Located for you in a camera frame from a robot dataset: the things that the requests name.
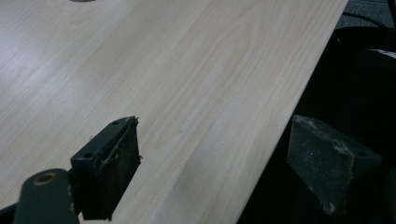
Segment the black metal bracket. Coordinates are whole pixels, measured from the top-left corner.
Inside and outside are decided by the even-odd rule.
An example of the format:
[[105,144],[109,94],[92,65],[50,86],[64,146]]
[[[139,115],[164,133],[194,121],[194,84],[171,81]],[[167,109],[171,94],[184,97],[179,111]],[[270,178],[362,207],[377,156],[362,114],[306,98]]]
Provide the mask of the black metal bracket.
[[78,223],[111,220],[140,164],[136,117],[109,123],[72,158],[72,169],[28,178],[20,201],[0,211],[0,223]]

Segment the wooden table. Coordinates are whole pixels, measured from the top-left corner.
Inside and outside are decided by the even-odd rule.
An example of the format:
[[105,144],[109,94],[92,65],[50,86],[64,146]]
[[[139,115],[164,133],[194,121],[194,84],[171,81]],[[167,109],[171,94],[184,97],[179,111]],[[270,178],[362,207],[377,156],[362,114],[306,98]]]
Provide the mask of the wooden table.
[[114,223],[235,223],[346,2],[0,1],[0,206],[136,115]]

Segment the screw hole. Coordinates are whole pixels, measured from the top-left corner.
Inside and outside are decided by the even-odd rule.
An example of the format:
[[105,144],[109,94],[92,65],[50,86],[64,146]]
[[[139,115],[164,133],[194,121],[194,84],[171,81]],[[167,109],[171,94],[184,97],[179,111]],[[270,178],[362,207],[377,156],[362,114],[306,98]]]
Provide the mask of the screw hole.
[[52,182],[52,180],[54,180],[55,177],[56,177],[56,174],[53,174],[53,173],[41,175],[35,179],[35,185],[36,186],[47,185],[48,183]]
[[93,157],[93,153],[91,153],[91,152],[87,152],[87,153],[84,154],[84,158],[85,159],[89,159],[89,158],[92,158],[92,157]]

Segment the light wood grain surface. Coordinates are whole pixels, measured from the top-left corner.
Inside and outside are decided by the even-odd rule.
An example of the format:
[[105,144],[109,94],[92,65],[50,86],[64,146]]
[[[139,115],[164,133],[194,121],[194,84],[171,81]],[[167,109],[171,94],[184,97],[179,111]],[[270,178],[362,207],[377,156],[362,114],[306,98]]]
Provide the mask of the light wood grain surface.
[[0,1],[0,206],[135,115],[113,222],[235,223],[346,2]]

